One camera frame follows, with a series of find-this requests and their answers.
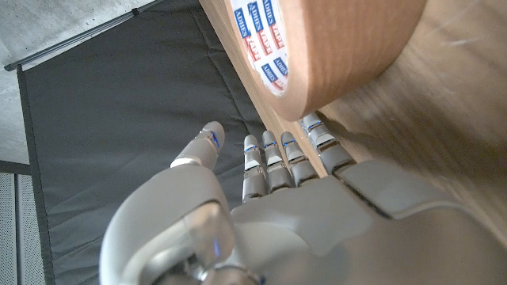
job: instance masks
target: wooden surface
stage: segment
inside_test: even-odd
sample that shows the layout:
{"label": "wooden surface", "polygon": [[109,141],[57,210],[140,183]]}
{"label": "wooden surface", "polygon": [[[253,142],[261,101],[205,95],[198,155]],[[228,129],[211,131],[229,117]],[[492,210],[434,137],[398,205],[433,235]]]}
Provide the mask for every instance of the wooden surface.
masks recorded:
{"label": "wooden surface", "polygon": [[[222,1],[201,4],[219,38],[231,37],[232,27],[219,25]],[[226,51],[239,73],[248,68],[238,51]],[[292,131],[323,175],[297,123],[243,83],[265,126]],[[393,162],[423,177],[507,245],[507,2],[429,0],[396,62],[320,112],[357,161]]]}

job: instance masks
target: gray fabric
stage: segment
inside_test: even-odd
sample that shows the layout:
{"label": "gray fabric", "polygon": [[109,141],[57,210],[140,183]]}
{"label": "gray fabric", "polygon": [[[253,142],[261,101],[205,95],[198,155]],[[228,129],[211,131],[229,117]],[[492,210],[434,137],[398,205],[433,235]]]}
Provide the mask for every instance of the gray fabric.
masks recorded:
{"label": "gray fabric", "polygon": [[242,142],[264,126],[196,1],[165,1],[24,74],[57,284],[98,282],[115,210],[208,121],[226,131],[215,173],[240,204]]}

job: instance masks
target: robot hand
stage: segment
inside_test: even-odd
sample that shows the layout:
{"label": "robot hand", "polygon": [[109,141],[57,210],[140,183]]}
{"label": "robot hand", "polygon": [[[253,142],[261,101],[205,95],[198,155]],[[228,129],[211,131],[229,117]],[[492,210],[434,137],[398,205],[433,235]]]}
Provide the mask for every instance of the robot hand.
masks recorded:
{"label": "robot hand", "polygon": [[[380,161],[356,163],[315,114],[300,121],[328,172],[292,134],[245,138],[243,205],[229,212],[207,124],[122,203],[101,249],[109,284],[501,283],[505,248],[452,197]],[[284,160],[280,148],[285,152]]]}

